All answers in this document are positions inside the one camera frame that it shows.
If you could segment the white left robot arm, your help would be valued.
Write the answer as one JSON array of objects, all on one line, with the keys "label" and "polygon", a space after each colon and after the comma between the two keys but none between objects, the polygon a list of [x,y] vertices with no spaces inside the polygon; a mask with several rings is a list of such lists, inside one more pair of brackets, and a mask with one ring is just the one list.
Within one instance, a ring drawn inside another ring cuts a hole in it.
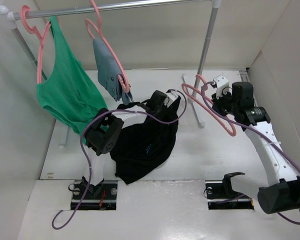
[{"label": "white left robot arm", "polygon": [[117,112],[98,119],[84,134],[97,156],[110,154],[115,176],[127,185],[163,164],[171,155],[178,131],[181,98],[156,90],[142,102],[120,104]]}]

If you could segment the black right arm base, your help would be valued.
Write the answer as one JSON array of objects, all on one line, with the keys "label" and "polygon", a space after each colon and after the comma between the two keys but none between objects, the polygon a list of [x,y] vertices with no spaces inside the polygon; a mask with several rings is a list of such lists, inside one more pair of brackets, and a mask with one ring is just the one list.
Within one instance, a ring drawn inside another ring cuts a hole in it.
[{"label": "black right arm base", "polygon": [[254,210],[250,197],[232,189],[231,178],[240,175],[244,173],[227,173],[222,180],[205,181],[203,196],[207,199],[208,210]]}]

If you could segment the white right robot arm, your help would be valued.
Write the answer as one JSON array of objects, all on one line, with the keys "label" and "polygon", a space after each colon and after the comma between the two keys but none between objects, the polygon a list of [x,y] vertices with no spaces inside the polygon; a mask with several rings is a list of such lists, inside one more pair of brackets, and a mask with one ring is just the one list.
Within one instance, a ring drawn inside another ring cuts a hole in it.
[{"label": "white right robot arm", "polygon": [[300,169],[282,151],[265,108],[255,106],[253,85],[214,80],[212,87],[216,89],[213,110],[223,118],[234,116],[232,123],[240,126],[252,142],[267,178],[267,184],[262,184],[243,172],[228,173],[222,180],[222,193],[227,197],[237,193],[252,197],[266,214],[300,209]]}]

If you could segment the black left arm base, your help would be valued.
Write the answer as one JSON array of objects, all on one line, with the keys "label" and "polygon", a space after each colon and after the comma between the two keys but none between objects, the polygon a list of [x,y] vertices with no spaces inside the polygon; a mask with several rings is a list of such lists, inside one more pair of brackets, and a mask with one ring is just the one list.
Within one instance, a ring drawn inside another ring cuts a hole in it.
[{"label": "black left arm base", "polygon": [[[68,186],[68,190],[72,193],[70,209],[75,210],[83,193],[86,189],[88,181],[83,177],[81,181],[75,181]],[[98,185],[90,185],[84,196],[78,211],[114,211],[117,208],[117,180],[103,180]]]}]

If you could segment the black t shirt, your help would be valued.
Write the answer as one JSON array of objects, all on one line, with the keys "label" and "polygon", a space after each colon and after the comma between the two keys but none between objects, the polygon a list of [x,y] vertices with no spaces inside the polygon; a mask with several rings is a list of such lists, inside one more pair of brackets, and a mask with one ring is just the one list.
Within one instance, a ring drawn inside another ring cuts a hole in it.
[{"label": "black t shirt", "polygon": [[126,120],[110,151],[116,162],[115,176],[128,185],[163,164],[175,146],[178,125],[178,121],[162,124],[143,114]]}]

